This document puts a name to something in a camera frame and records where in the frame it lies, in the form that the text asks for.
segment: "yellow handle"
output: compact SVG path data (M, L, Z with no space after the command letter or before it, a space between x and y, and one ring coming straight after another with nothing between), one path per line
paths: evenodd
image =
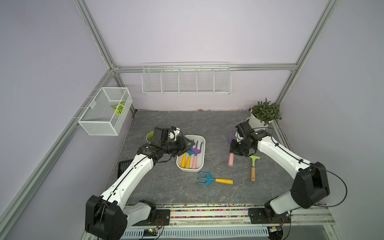
M225 183L225 184L231 184L231 185L233 185L233 180L232 180L232 179L220 179L220 178L216 178L216 182L221 182L221 183Z
M180 167L185 168L185 160L187 159L187 153L184 153L183 160L181 161Z
M185 168L189 169L189 165L191 165L191 156L188 157L187 165Z

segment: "white wire basket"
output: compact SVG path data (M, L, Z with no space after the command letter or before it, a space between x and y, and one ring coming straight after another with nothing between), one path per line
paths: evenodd
M230 94L229 65L200 67L144 68L144 94Z
M128 88L101 88L78 122L88 135L117 136L131 104Z

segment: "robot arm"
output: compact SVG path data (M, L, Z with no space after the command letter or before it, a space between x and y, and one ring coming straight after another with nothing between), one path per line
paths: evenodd
M264 204L267 219L279 218L280 214L299 207L309 208L329 195L324 165L302 159L284 146L280 146L266 131L255 132L248 122L240 123L236 129L239 138L232 140L231 153L250 156L250 149L255 152L259 150L282 166L294 179L290 191Z
M163 154L181 156L195 143L180 136L179 128L156 127L153 138L137 151L137 155L118 180L100 197L92 196L86 204L85 230L104 240L117 240L126 227L140 221L151 224L155 220L156 205L141 200L126 208L125 204L140 180L163 157Z

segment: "green plant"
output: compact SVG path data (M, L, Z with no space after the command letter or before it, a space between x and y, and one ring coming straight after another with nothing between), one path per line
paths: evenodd
M121 101L119 104L113 105L111 107L116 110L115 113L117 115L120 115L122 110L124 109L124 104L125 104L125 101Z
M148 133L147 141L151 140L152 138L153 138L153 131Z
M251 113L260 120L260 122L265 122L264 126L267 125L270 121L281 119L280 105L276 103L269 104L267 99L265 102L257 102L257 105L253 106Z

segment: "mounting plate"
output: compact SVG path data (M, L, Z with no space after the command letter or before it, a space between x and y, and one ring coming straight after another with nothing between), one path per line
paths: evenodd
M270 223L276 223L281 224L283 221L281 218L283 218L284 223L290 223L291 219L289 216L287 216L288 212L285 212L283 214L280 214L278 217L274 218L272 221L268 221L265 219L264 214L264 208L258 207L258 208L251 208L248 209L248 215L251 219L251 224L270 224Z
M164 226L169 226L169 219L170 219L170 210L169 209L156 209L156 216L155 216L155 222L153 223L154 226L161 226L161 219L163 218ZM148 226L146 224L146 221L141 221L134 226Z

